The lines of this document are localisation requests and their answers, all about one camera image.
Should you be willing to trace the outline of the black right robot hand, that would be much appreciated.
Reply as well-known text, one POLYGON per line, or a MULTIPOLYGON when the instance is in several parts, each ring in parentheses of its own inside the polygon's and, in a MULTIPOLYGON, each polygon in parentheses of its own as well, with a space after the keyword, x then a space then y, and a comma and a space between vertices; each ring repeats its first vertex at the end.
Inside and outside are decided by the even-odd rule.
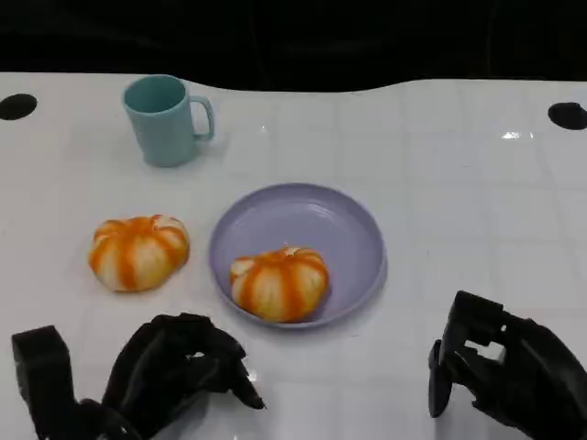
POLYGON ((585 368, 552 331, 498 302, 458 291, 428 367, 433 418, 459 384, 474 408, 532 439, 586 436, 585 368))

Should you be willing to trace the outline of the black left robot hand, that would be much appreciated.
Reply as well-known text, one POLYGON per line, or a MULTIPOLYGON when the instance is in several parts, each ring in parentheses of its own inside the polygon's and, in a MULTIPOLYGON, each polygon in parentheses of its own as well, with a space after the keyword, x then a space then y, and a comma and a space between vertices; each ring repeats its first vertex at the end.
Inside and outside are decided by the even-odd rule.
POLYGON ((244 405, 265 403, 243 364, 246 352, 209 317, 160 314, 143 324, 112 367, 101 403, 151 439, 199 396, 231 392, 244 405))

